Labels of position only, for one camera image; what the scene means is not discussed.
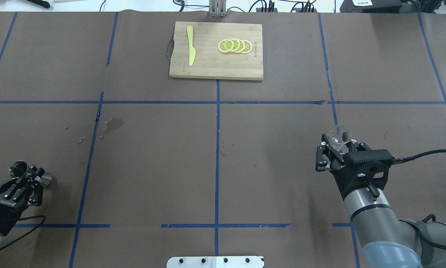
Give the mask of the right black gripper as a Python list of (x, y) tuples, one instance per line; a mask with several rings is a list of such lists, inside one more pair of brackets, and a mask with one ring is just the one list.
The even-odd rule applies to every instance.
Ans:
[[(344, 159), (369, 159), (373, 151), (364, 143), (350, 141), (346, 144), (348, 151)], [(343, 200), (350, 193), (367, 189), (371, 198), (377, 200), (388, 181), (391, 165), (372, 161), (358, 167), (345, 165), (343, 155), (330, 143), (328, 134), (321, 136), (321, 144), (316, 149), (316, 172), (329, 170), (335, 178), (337, 188)]]

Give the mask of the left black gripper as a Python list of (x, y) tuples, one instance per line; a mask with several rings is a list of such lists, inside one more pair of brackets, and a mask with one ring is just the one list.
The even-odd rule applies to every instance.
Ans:
[(43, 202), (43, 168), (28, 167), (25, 178), (11, 178), (0, 184), (0, 235), (13, 229), (27, 207), (41, 206)]

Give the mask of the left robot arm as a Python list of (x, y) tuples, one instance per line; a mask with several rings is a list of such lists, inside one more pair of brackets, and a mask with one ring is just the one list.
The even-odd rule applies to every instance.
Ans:
[(45, 175), (46, 171), (43, 168), (37, 169), (35, 166), (25, 170), (12, 167), (10, 168), (11, 178), (0, 184), (0, 245), (17, 222), (34, 218), (42, 219), (33, 229), (1, 247), (0, 251), (23, 239), (45, 223), (46, 216), (44, 215), (22, 217), (22, 213), (28, 207), (42, 204), (44, 187), (51, 181), (50, 178), (44, 179)]

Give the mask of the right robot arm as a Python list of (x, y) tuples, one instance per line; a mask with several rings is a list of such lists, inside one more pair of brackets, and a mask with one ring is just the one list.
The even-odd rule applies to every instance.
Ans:
[(324, 133), (316, 150), (317, 172), (329, 171), (371, 268), (446, 268), (446, 222), (434, 214), (422, 220), (396, 217), (383, 190), (393, 165), (446, 149), (394, 158), (386, 149)]

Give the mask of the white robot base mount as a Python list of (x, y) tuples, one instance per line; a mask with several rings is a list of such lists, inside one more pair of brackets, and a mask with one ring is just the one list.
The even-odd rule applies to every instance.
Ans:
[(264, 268), (263, 256), (176, 256), (167, 268)]

